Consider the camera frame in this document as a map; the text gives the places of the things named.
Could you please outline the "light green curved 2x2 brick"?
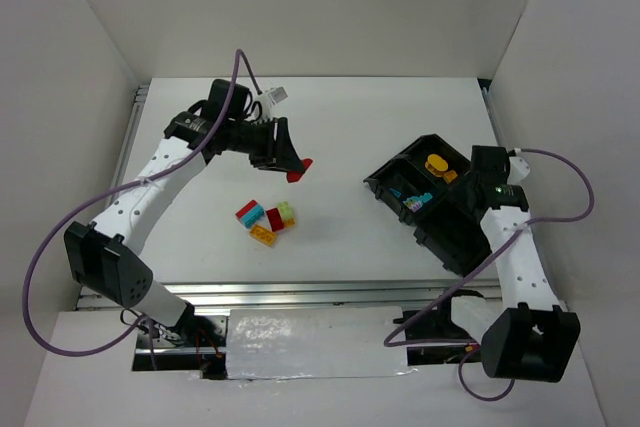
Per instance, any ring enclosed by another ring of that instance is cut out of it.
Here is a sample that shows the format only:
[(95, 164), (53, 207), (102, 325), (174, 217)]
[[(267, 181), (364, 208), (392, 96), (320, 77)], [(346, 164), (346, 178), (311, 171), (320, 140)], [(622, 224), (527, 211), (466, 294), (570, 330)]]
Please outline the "light green curved 2x2 brick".
[(287, 202), (279, 202), (277, 209), (285, 228), (291, 227), (295, 224), (295, 215), (292, 206)]

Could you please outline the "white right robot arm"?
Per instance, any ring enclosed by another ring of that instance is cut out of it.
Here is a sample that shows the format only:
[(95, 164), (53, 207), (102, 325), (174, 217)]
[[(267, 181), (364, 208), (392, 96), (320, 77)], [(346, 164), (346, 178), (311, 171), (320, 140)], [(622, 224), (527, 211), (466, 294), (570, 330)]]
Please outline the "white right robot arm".
[(491, 249), (502, 304), (456, 295), (451, 319), (479, 344), (491, 378), (557, 383), (577, 343), (578, 316), (566, 311), (544, 273), (519, 181), (527, 168), (503, 147), (475, 146), (468, 204)]

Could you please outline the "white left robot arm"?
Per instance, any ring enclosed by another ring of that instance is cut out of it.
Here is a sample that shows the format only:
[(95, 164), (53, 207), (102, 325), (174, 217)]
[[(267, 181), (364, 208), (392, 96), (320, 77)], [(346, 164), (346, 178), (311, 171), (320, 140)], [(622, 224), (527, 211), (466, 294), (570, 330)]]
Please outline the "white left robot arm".
[(207, 98), (178, 113), (132, 188), (89, 224), (71, 223), (64, 244), (73, 279), (125, 309), (148, 316), (183, 344), (210, 334), (210, 321), (155, 280), (140, 254), (156, 223), (181, 190), (225, 151), (247, 155), (252, 167), (301, 176), (306, 167), (291, 142), (288, 121), (273, 116), (284, 88), (253, 96), (216, 79)]

